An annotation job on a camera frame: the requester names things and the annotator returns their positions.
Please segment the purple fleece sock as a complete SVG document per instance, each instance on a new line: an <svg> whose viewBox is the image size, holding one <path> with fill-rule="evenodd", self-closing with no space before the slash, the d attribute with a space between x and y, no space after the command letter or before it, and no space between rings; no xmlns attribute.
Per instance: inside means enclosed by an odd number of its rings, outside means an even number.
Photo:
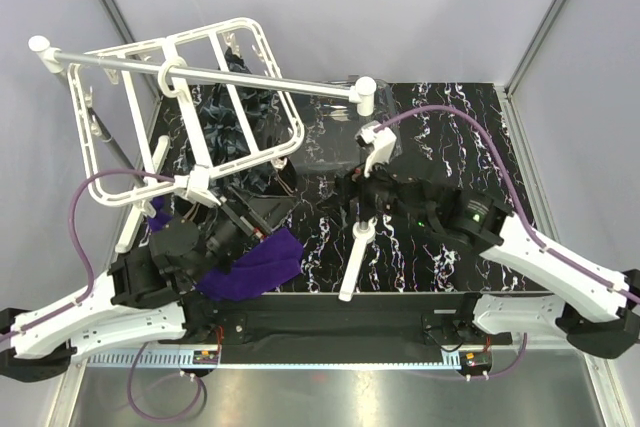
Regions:
<svg viewBox="0 0 640 427"><path fill-rule="evenodd" d="M153 227L148 247L160 275L183 294L243 301L274 290L301 273L302 243L281 225L270 236L226 238L217 220L208 232L177 216Z"/></svg>

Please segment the white clip drying hanger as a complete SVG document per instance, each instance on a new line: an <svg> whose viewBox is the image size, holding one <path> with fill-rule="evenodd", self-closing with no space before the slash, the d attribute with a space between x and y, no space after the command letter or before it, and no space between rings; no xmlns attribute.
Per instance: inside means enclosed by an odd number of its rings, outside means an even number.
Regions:
<svg viewBox="0 0 640 427"><path fill-rule="evenodd" d="M83 54L105 52L113 57L122 46L124 57L149 63L180 57L188 67L283 78L262 26L246 17ZM135 170L174 178L188 175L196 165L218 167L291 139L300 142L299 148L304 142L305 126L292 99L295 92L169 77L168 87L183 92L171 97L161 90L154 74L82 64L66 68L80 84L89 109L100 171L106 169L99 164L96 145L108 130L93 107L91 87L83 77L88 68L104 71L112 84L124 89L138 152L134 160L122 151L115 154L125 155Z"/></svg>

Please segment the black striped sock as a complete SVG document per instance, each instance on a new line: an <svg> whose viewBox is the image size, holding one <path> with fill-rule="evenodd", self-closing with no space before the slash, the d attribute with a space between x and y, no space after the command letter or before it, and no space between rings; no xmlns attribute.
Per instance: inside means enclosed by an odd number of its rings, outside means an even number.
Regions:
<svg viewBox="0 0 640 427"><path fill-rule="evenodd" d="M272 161L275 169L275 180L286 195L294 195L297 192L296 169L288 158L279 158Z"/></svg>

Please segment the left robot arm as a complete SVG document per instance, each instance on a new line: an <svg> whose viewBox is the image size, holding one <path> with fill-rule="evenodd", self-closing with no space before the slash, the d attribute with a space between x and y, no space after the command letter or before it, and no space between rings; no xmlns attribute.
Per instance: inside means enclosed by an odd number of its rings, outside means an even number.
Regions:
<svg viewBox="0 0 640 427"><path fill-rule="evenodd" d="M259 297L300 274L302 245L283 226L296 204L291 195L231 188L210 225L174 216L92 285L36 311L3 310L10 345L2 376L39 382L111 348L215 338L223 327L217 302Z"/></svg>

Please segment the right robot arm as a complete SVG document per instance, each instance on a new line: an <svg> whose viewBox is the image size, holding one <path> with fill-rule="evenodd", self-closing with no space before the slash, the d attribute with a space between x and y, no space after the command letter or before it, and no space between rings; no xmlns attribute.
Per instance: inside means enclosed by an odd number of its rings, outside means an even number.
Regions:
<svg viewBox="0 0 640 427"><path fill-rule="evenodd" d="M458 339L503 333L565 339L591 356L616 359L639 342L639 273L590 262L535 230L505 204L476 191L356 168L336 179L341 210L358 205L353 247L338 297L352 299L365 251L382 215L402 217L428 237L515 270L547 290L542 297L468 294L452 315Z"/></svg>

